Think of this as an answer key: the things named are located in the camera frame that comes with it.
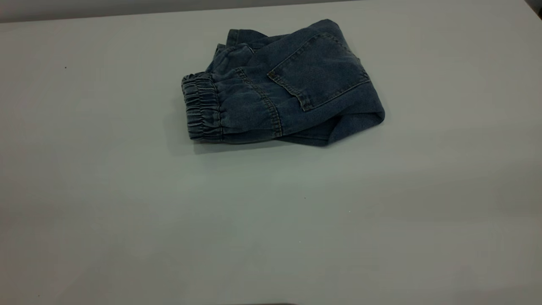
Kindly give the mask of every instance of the back pocket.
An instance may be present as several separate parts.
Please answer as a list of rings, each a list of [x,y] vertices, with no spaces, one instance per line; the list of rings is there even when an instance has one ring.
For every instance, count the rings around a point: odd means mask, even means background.
[[[296,96],[304,111],[370,81],[358,58],[328,33],[313,36],[267,76]]]

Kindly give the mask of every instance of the jeans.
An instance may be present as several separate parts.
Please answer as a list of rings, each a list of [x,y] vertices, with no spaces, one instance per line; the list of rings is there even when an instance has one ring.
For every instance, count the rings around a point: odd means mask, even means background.
[[[230,30],[205,72],[184,77],[191,139],[325,146],[380,124],[384,109],[339,26],[289,35]]]

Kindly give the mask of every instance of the elastic waistband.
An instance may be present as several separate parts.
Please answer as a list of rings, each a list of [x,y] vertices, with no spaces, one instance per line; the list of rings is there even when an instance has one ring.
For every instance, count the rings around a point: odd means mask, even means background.
[[[182,87],[190,138],[221,142],[220,104],[211,74],[201,72],[185,76]]]

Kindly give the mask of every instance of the stitching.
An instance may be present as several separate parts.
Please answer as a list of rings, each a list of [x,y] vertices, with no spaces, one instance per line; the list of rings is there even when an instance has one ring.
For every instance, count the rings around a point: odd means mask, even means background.
[[[220,127],[220,141],[224,141],[224,128],[222,127],[222,113],[220,112],[220,102],[218,101],[218,89],[216,88],[215,82],[211,81],[212,87],[214,88],[215,100],[218,105],[218,126]]]
[[[241,69],[239,67],[239,68],[236,68],[236,71],[237,71],[238,75],[241,77],[241,79],[246,84],[250,85],[252,87],[252,89],[254,91],[256,91],[260,95],[260,97],[262,98],[262,100],[264,102],[264,105],[266,106],[267,110],[269,111],[269,114],[271,115],[271,118],[273,119],[273,121],[272,121],[273,127],[275,129],[278,129],[278,130],[275,130],[275,134],[276,134],[275,137],[281,137],[282,136],[282,124],[280,123],[279,113],[277,112],[276,107],[273,104],[273,102],[269,99],[269,97],[266,95],[266,93],[262,90],[262,88],[260,86],[257,86],[255,83],[253,83],[248,78],[248,76],[245,74],[243,69]]]
[[[309,138],[309,137],[300,137],[300,136],[293,136],[293,135],[288,135],[288,136],[284,136],[283,138],[300,138],[300,139],[310,139],[310,140],[320,140],[320,141],[329,141],[329,139],[321,139],[321,138]]]
[[[290,86],[284,79],[282,79],[280,77],[280,75],[277,75],[275,73],[276,69],[279,69],[279,68],[284,69],[286,67],[291,66],[294,63],[294,60],[297,59],[299,57],[299,55],[301,55],[309,46],[311,46],[314,43],[314,41],[316,41],[320,37],[326,38],[326,39],[329,39],[329,40],[335,42],[336,44],[338,44],[339,47],[341,47],[342,49],[344,49],[345,51],[347,51],[349,54],[353,55],[357,59],[356,55],[354,53],[352,53],[352,51],[350,49],[348,49],[348,47],[346,47],[344,44],[342,44],[335,36],[333,36],[333,35],[331,35],[329,33],[319,33],[319,34],[316,34],[316,35],[312,36],[310,39],[308,39],[301,47],[297,48],[297,50],[295,52],[293,52],[290,56],[288,56],[283,61],[281,61],[278,65],[276,65],[269,73],[267,73],[267,76],[269,78],[271,78],[273,81],[275,81],[280,86],[284,87],[284,89],[286,89],[291,95],[296,96],[298,98],[298,100],[299,100],[299,103],[301,104],[301,108],[303,110],[305,110],[305,111],[308,111],[308,110],[314,109],[316,107],[322,106],[324,104],[327,104],[330,100],[332,100],[332,99],[346,93],[347,91],[353,89],[354,87],[357,87],[359,85],[362,85],[362,84],[365,84],[365,83],[371,81],[371,79],[367,75],[367,72],[365,71],[365,69],[363,69],[363,66],[361,66],[361,64],[360,64],[360,67],[359,67],[360,68],[360,72],[359,72],[360,78],[359,79],[345,85],[343,87],[345,89],[337,90],[335,95],[330,95],[330,96],[324,97],[323,98],[325,100],[324,102],[319,103],[317,106],[313,106],[310,99],[305,97],[299,90],[297,90],[297,89],[293,88],[292,86]]]
[[[197,90],[197,93],[198,93],[198,100],[202,100],[202,96],[201,96],[201,90],[199,89],[199,84],[198,84],[198,81],[197,79],[194,80],[194,85],[196,85],[196,90]],[[202,108],[201,108],[201,105],[198,106],[198,112],[199,112],[199,122],[200,122],[200,125],[199,125],[199,133],[201,135],[203,135],[203,114],[202,114]]]

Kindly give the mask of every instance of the table surface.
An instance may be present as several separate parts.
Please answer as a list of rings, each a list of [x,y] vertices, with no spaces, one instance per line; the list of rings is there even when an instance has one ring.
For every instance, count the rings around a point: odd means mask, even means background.
[[[336,21],[386,121],[188,139],[228,29]],[[542,22],[360,1],[0,24],[1,304],[541,304]]]

